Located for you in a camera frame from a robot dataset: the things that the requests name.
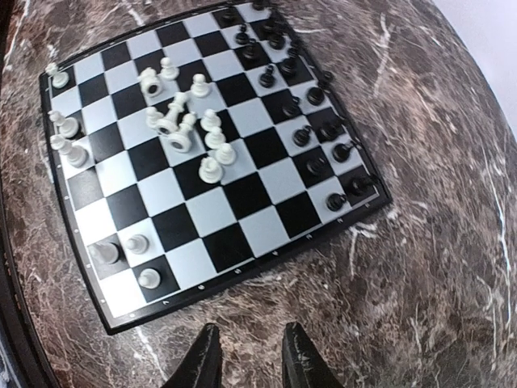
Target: black chess piece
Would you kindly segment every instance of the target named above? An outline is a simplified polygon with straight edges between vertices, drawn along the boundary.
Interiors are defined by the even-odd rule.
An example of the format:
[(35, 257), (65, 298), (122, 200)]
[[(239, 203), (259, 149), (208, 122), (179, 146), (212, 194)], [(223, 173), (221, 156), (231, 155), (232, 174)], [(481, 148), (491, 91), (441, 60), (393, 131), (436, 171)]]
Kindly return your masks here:
[(273, 72), (275, 71), (275, 67), (273, 65), (268, 65), (266, 67), (266, 71), (260, 75), (258, 78), (258, 82), (260, 82), (260, 85), (270, 88), (275, 85), (276, 78), (273, 75)]
[(337, 192), (330, 194), (326, 198), (326, 207), (333, 212), (341, 210), (344, 204), (347, 202), (347, 196), (344, 194), (338, 194)]
[(325, 92), (329, 90), (329, 85), (334, 79), (330, 71), (323, 73), (323, 78), (317, 82), (317, 86), (311, 87), (307, 92), (307, 100), (312, 105), (321, 105), (325, 100)]
[(292, 97), (292, 100), (282, 107), (282, 112), (288, 119), (292, 119), (301, 114), (300, 102), (300, 98)]
[(250, 41), (250, 36), (246, 33), (248, 31), (248, 26), (245, 23), (241, 24), (239, 27), (239, 32), (235, 35), (235, 41), (237, 44), (243, 46)]
[(292, 135), (292, 141), (294, 141), (294, 144), (299, 147), (304, 147), (309, 144), (311, 129), (310, 125), (306, 125), (304, 128), (295, 131)]

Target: chessboard border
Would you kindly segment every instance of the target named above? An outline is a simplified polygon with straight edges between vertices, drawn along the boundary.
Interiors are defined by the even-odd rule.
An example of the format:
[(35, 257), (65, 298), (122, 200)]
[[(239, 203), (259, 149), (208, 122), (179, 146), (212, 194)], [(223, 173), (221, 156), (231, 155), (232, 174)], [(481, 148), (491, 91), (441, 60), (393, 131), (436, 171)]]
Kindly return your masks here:
[[(240, 5), (247, 2), (250, 1), (238, 0), (235, 2), (235, 4)], [(177, 23), (192, 16), (217, 11), (223, 9), (225, 6), (226, 2), (220, 2), (217, 4), (212, 4), (210, 6), (202, 6), (195, 8), (193, 10), (182, 12), (177, 15), (173, 15), (165, 19), (158, 20), (157, 22), (142, 27), (138, 27), (134, 30), (131, 30), (130, 32), (125, 32), (110, 40), (106, 40), (100, 44), (97, 44), (96, 46), (89, 48), (83, 52), (73, 55), (72, 57), (69, 57), (65, 61), (61, 62), (59, 64), (59, 67), (60, 69), (68, 68), (72, 66), (74, 63), (86, 57), (89, 57), (91, 54), (97, 53), (98, 51), (105, 49), (107, 46), (114, 45), (122, 41), (126, 41), (129, 38), (136, 36), (142, 32), (155, 30), (157, 28), (166, 26), (167, 24)], [(300, 39), (300, 41), (303, 42), (303, 40), (293, 30), (291, 24), (284, 17), (282, 11), (279, 11), (281, 19), (288, 26), (288, 36), (291, 39)], [(314, 72), (315, 77), (317, 79), (321, 78), (322, 70), (319, 64), (313, 59), (313, 56), (310, 54), (305, 45), (302, 47), (300, 55), (306, 60), (307, 65)], [(316, 230), (309, 230), (304, 232), (302, 236), (299, 236), (296, 240), (293, 240), (290, 243), (282, 246), (281, 248), (278, 248), (274, 252), (270, 252), (266, 255), (260, 256), (259, 258), (251, 260), (246, 264), (240, 265), (235, 270), (227, 271), (226, 273), (220, 276), (217, 276), (209, 281), (204, 282), (204, 289), (198, 289), (197, 287), (186, 289), (180, 293), (176, 293), (172, 296), (165, 297), (161, 300), (155, 301), (150, 305), (141, 307), (134, 313), (125, 314), (118, 318), (113, 318), (113, 316), (111, 315), (111, 311), (107, 307), (107, 304), (101, 304), (99, 302), (98, 297), (102, 296), (103, 293), (98, 281), (95, 279), (95, 274), (91, 274), (86, 270), (88, 266), (91, 267), (89, 256), (86, 253), (84, 243), (82, 243), (82, 238), (78, 233), (77, 221), (75, 220), (72, 204), (69, 200), (69, 193), (66, 189), (66, 179), (63, 173), (59, 173), (58, 171), (60, 170), (61, 166), (59, 155), (55, 150), (53, 150), (50, 147), (50, 136), (53, 135), (53, 125), (49, 122), (48, 116), (46, 115), (47, 109), (45, 108), (45, 106), (51, 107), (48, 89), (48, 75), (45, 72), (43, 72), (40, 75), (41, 107), (49, 161), (53, 174), (53, 181), (57, 190), (57, 199), (59, 201), (61, 213), (65, 221), (67, 233), (69, 235), (70, 241), (72, 242), (72, 248), (76, 260), (78, 262), (79, 270), (81, 271), (83, 280), (86, 284), (86, 289), (88, 290), (90, 298), (94, 303), (95, 309), (97, 310), (99, 317), (101, 318), (101, 322), (103, 323), (103, 326), (109, 335), (118, 334), (122, 331), (128, 330), (129, 328), (140, 326), (143, 323), (150, 322), (156, 318), (160, 318), (176, 310), (180, 310), (205, 298), (213, 297), (219, 292), (223, 291), (224, 289), (241, 283), (244, 280), (249, 279), (251, 277), (255, 277), (266, 270), (272, 269), (278, 264), (292, 259), (294, 256), (298, 255), (302, 251), (314, 248), (320, 242), (328, 240), (328, 238), (343, 232), (350, 226), (354, 225), (356, 222), (363, 220), (365, 217), (377, 212), (379, 209), (393, 202), (393, 198), (391, 197), (391, 194), (387, 189), (386, 183), (382, 178), (379, 169), (373, 162), (373, 158), (370, 155), (369, 151), (364, 146), (364, 140), (360, 135), (359, 131), (357, 130), (355, 122), (351, 118), (351, 115), (348, 113), (348, 110), (345, 108), (344, 103), (342, 103), (334, 88), (331, 86), (330, 93), (327, 95), (327, 97), (330, 99), (330, 102), (333, 104), (337, 113), (341, 117), (346, 119), (347, 131), (350, 137), (360, 144), (360, 148), (358, 147), (358, 150), (363, 160), (364, 166), (370, 173), (373, 173), (379, 177), (380, 184), (376, 185), (379, 195), (373, 200), (370, 200), (369, 202), (361, 205), (359, 208), (351, 210), (350, 213), (347, 213), (342, 217), (339, 217), (336, 220), (329, 222), (328, 224), (319, 226)], [(169, 299), (178, 299), (178, 301), (169, 302)]]

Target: brown marble surface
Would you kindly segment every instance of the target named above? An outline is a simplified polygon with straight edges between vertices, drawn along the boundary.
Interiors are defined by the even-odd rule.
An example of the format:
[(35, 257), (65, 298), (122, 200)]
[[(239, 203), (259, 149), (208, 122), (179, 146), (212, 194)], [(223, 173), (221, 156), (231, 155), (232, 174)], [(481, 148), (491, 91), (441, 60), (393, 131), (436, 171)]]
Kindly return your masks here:
[(105, 334), (48, 177), (39, 74), (210, 3), (19, 0), (0, 100), (6, 214), (25, 297), (64, 387), (155, 387), (206, 322), (227, 387), (280, 386), (300, 321), (344, 386), (517, 386), (517, 147), (464, 45), (427, 0), (280, 2), (363, 131), (394, 205), (292, 262)]

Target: white pawn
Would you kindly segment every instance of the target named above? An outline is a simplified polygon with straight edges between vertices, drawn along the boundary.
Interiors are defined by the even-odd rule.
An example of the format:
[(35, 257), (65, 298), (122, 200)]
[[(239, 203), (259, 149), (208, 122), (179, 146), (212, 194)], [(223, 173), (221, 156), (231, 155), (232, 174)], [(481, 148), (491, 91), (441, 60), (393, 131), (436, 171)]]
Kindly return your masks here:
[(223, 178), (223, 167), (219, 162), (208, 156), (201, 160), (200, 178), (206, 183), (217, 183)]
[(161, 281), (160, 272), (152, 268), (146, 268), (138, 277), (138, 284), (146, 289), (156, 289)]
[(203, 74), (196, 74), (192, 79), (191, 93), (194, 97), (202, 99), (210, 94), (210, 84)]
[(72, 167), (79, 168), (88, 160), (88, 152), (79, 145), (72, 145), (72, 142), (62, 135), (52, 135), (50, 146), (60, 155), (66, 156), (66, 160)]
[(207, 136), (204, 137), (204, 144), (212, 150), (217, 150), (221, 144), (226, 143), (226, 137), (221, 127), (213, 127)]
[(47, 73), (49, 77), (52, 77), (52, 86), (54, 86), (56, 89), (61, 89), (70, 80), (70, 77), (67, 73), (64, 71), (59, 71), (55, 62), (48, 64), (47, 68), (45, 69), (45, 73)]
[(207, 109), (204, 111), (203, 118), (201, 119), (201, 128), (205, 131), (210, 131), (213, 127), (221, 126), (221, 118), (217, 115), (213, 109)]
[(79, 123), (73, 117), (65, 118), (58, 111), (50, 111), (48, 118), (59, 128), (59, 133), (64, 137), (71, 138), (78, 134)]
[(236, 158), (237, 158), (237, 154), (235, 153), (235, 150), (228, 143), (224, 143), (216, 151), (216, 160), (220, 164), (223, 164), (225, 166), (233, 164), (235, 162)]
[(101, 264), (113, 264), (119, 259), (119, 249), (112, 242), (97, 242), (88, 247), (92, 259)]
[(162, 65), (162, 72), (160, 72), (160, 75), (166, 81), (174, 81), (179, 76), (179, 69), (172, 64), (170, 58), (162, 58), (160, 60), (160, 65)]
[(151, 129), (156, 129), (156, 123), (163, 118), (163, 113), (159, 112), (155, 107), (145, 109), (145, 123)]
[(149, 248), (149, 240), (141, 234), (135, 234), (126, 241), (126, 248), (135, 255), (141, 255)]

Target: white wall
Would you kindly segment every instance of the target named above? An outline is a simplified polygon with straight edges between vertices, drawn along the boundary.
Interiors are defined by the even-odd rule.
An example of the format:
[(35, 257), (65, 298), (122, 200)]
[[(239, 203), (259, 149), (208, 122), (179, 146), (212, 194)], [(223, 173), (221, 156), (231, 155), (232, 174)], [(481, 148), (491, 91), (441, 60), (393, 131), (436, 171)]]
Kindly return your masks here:
[(434, 0), (476, 60), (517, 138), (517, 0)]

